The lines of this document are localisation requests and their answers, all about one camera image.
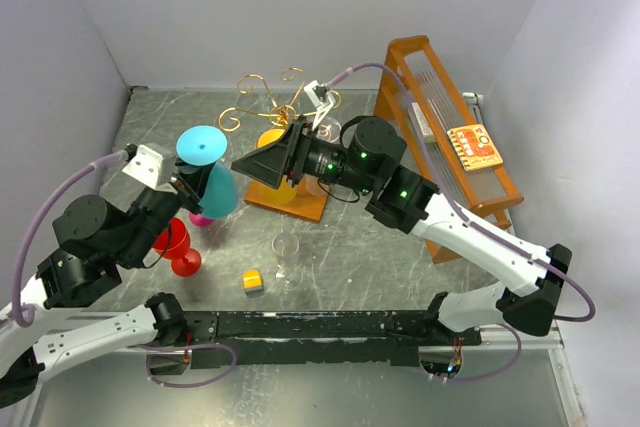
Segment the yellow plastic wine glass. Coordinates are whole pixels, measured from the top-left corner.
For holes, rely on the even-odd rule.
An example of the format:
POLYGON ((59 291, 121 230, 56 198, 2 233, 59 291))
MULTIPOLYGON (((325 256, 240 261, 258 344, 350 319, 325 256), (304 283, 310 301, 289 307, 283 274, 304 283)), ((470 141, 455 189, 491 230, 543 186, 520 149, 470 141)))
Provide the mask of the yellow plastic wine glass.
MULTIPOLYGON (((257 139, 255 147, 262 148, 276 142, 282 137, 284 132, 285 130, 281 128, 272 128, 263 132, 257 139)), ((278 188, 260 185, 259 189, 262 199, 276 206, 283 206, 290 203, 297 194, 297 188, 292 187, 285 178, 281 180, 278 188)))

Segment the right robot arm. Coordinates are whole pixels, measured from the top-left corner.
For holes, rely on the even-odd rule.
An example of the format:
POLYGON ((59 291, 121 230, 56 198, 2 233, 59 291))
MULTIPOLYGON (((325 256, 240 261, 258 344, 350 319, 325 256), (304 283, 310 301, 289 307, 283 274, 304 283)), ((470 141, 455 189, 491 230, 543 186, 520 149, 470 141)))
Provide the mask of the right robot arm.
POLYGON ((495 284, 462 294, 442 293, 424 321, 426 337, 448 343, 458 332, 506 324, 536 337, 555 318, 571 252, 523 241, 448 199, 433 182, 402 166, 406 141, 377 116, 350 121, 349 145, 319 139, 305 118, 276 141, 233 161, 233 171, 266 186, 295 185, 313 176, 368 196, 365 206, 380 224, 434 241, 490 273, 495 284))

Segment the blue plastic wine glass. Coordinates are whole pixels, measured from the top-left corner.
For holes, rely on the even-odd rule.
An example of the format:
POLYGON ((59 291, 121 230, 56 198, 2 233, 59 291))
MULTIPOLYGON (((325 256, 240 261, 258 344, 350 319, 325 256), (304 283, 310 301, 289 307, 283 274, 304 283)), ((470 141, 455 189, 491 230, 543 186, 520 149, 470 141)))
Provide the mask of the blue plastic wine glass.
POLYGON ((199 125, 184 131, 176 142, 178 165, 200 197, 201 214, 221 219, 238 204, 238 189, 231 170, 222 157, 228 147, 225 134, 217 127, 199 125))

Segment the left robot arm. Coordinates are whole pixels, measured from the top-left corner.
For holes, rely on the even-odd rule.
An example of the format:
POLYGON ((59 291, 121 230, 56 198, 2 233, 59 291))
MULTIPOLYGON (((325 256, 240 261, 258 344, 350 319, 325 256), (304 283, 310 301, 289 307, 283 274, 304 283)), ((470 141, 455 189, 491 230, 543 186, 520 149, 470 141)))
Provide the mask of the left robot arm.
POLYGON ((62 334, 53 331, 118 287, 121 268, 144 268, 147 253, 163 233, 177 239, 171 222, 181 209, 201 212, 212 169, 182 166, 177 192, 146 187, 127 211, 94 194, 68 205, 53 223, 57 249, 1 312, 3 407, 76 365, 122 348, 156 350, 186 342, 183 309, 169 293, 156 294, 112 319, 62 334))

